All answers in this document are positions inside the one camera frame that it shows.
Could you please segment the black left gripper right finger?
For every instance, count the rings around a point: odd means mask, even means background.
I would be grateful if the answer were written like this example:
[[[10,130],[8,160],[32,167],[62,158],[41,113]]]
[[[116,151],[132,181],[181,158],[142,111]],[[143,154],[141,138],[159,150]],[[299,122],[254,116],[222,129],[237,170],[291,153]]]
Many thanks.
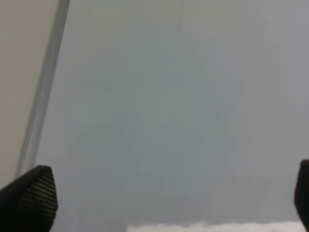
[[[309,231],[309,160],[301,161],[294,192],[294,204],[297,214],[305,228]]]

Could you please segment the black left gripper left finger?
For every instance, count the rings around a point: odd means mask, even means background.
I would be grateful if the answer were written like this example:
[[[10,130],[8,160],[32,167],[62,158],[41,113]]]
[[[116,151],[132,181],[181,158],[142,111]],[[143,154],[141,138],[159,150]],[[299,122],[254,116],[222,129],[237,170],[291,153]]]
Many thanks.
[[[0,190],[2,232],[49,232],[57,210],[50,166],[36,166]]]

